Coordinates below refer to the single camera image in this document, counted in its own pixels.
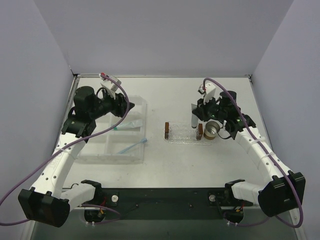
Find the cream metal cup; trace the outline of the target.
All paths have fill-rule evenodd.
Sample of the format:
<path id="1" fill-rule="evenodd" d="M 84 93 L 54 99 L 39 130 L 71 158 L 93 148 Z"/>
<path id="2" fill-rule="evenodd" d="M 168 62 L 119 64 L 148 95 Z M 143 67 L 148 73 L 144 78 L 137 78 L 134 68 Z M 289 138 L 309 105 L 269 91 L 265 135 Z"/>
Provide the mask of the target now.
<path id="1" fill-rule="evenodd" d="M 208 121 L 205 124 L 203 136 L 207 140 L 213 140 L 217 137 L 219 131 L 220 131 L 220 125 L 215 121 Z"/>

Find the white dark-cap toothpaste tube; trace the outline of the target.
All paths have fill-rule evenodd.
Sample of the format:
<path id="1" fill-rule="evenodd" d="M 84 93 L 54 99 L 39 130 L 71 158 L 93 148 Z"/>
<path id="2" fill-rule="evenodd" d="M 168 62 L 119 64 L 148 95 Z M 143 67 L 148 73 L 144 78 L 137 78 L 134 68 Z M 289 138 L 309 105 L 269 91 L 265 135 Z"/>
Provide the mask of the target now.
<path id="1" fill-rule="evenodd" d="M 191 127 L 193 128 L 193 129 L 196 129 L 197 128 L 197 126 L 198 126 L 198 121 L 199 121 L 199 119 L 198 119 L 198 117 L 193 113 L 193 110 L 195 110 L 197 108 L 197 105 L 195 105 L 195 104 L 191 104 Z"/>

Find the clear textured glass tray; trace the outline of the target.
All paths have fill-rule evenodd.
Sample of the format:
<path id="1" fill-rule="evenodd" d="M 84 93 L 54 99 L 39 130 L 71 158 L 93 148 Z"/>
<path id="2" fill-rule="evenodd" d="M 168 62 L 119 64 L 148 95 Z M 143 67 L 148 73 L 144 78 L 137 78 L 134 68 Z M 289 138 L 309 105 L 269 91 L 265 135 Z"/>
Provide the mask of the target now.
<path id="1" fill-rule="evenodd" d="M 188 122 L 165 122 L 163 138 L 169 144 L 177 145 L 212 145 L 215 139 L 205 138 L 205 127 L 199 123 L 196 128 L 192 128 Z"/>

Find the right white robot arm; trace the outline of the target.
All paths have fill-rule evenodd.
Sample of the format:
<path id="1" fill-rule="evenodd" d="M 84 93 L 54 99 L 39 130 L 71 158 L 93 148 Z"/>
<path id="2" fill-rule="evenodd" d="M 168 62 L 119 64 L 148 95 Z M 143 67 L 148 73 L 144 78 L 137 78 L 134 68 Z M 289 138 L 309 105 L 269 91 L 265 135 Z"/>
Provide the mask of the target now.
<path id="1" fill-rule="evenodd" d="M 260 206 L 268 217 L 298 208 L 303 202 L 306 179 L 293 172 L 276 156 L 261 136 L 255 122 L 235 107 L 237 94 L 221 92 L 215 99 L 213 93 L 200 90 L 203 96 L 192 108 L 192 116 L 202 122 L 218 121 L 230 137 L 243 147 L 263 178 L 263 184 L 249 183 L 243 179 L 225 184 L 226 195 L 231 200 L 243 200 Z"/>

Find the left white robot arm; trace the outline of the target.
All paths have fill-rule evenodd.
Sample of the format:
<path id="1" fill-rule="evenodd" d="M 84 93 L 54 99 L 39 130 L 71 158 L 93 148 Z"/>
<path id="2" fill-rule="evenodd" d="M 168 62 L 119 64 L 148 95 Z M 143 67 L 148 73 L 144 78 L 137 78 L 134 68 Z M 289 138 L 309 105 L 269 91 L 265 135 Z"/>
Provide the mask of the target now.
<path id="1" fill-rule="evenodd" d="M 30 189 L 22 189 L 18 195 L 28 220 L 54 227 L 61 227 L 70 211 L 82 204 L 103 206 L 106 203 L 102 185 L 96 181 L 83 180 L 67 191 L 63 191 L 63 185 L 78 154 L 93 135 L 96 120 L 109 113 L 124 120 L 135 107 L 122 93 L 112 97 L 104 89 L 102 97 L 98 97 L 91 86 L 78 88 L 73 104 L 61 129 L 53 159 Z"/>

